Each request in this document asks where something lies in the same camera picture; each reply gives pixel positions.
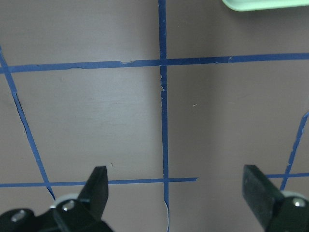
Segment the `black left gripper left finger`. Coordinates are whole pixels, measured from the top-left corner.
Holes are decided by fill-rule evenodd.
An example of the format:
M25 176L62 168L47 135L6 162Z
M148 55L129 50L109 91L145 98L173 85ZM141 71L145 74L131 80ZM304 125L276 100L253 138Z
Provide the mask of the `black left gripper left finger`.
M101 220L108 196L107 168L106 166L97 166L93 169L77 200L96 220Z

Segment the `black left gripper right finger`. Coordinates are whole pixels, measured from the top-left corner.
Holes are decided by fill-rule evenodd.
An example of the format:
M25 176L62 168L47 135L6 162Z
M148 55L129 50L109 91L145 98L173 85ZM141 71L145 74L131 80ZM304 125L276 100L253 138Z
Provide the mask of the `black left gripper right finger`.
M284 195L255 165L244 165L242 195L261 226L269 226L276 216Z

